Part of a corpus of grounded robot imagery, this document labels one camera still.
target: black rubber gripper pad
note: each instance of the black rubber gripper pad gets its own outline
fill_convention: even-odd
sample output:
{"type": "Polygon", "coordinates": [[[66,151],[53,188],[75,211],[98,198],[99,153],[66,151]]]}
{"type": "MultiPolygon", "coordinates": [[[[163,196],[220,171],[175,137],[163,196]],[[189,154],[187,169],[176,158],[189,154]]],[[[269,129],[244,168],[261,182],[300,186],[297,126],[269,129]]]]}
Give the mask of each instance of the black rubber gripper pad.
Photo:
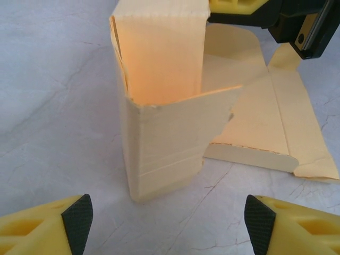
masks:
{"type": "Polygon", "coordinates": [[[73,255],[82,255],[93,219],[90,195],[85,194],[62,213],[64,227],[73,255]]]}
{"type": "Polygon", "coordinates": [[[266,255],[276,213],[253,195],[246,199],[244,220],[255,255],[266,255]]]}

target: marble table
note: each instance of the marble table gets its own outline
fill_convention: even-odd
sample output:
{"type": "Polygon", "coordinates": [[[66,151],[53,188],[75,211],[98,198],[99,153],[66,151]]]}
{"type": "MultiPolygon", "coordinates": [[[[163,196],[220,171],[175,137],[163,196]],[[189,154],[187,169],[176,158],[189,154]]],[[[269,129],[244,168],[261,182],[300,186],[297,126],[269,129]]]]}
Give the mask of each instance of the marble table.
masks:
{"type": "MultiPolygon", "coordinates": [[[[114,0],[0,4],[0,215],[92,197],[85,254],[253,254],[248,194],[340,214],[340,186],[206,160],[185,189],[144,204],[128,193],[108,17],[114,0]]],[[[251,29],[268,61],[277,47],[251,29]]],[[[340,30],[299,71],[340,168],[340,30]]]]}

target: yellow robot part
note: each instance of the yellow robot part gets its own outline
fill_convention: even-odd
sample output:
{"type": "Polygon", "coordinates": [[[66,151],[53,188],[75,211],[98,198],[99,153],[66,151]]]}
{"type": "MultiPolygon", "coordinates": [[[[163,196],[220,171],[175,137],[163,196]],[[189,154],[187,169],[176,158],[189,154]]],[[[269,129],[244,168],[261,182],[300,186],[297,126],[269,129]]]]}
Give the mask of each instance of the yellow robot part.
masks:
{"type": "Polygon", "coordinates": [[[79,255],[92,223],[89,195],[78,195],[0,218],[0,255],[79,255]]]}
{"type": "Polygon", "coordinates": [[[255,255],[340,254],[340,216],[252,195],[244,215],[255,255]]]}
{"type": "Polygon", "coordinates": [[[213,13],[250,15],[269,0],[209,0],[213,13]]]}

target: torn cardboard edge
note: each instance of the torn cardboard edge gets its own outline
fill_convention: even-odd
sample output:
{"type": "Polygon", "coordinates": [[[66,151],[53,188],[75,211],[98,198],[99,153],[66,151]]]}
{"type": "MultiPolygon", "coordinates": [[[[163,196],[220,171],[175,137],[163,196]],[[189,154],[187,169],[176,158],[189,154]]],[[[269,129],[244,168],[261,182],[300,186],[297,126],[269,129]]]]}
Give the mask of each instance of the torn cardboard edge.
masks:
{"type": "Polygon", "coordinates": [[[291,46],[281,45],[265,66],[259,41],[251,32],[214,24],[207,28],[206,34],[205,53],[228,59],[226,79],[239,77],[245,88],[232,110],[234,118],[212,141],[205,157],[291,172],[309,180],[340,183],[296,70],[300,58],[291,46]],[[233,66],[243,70],[237,71],[233,66]],[[257,69],[257,75],[244,71],[251,72],[251,66],[257,69]]]}

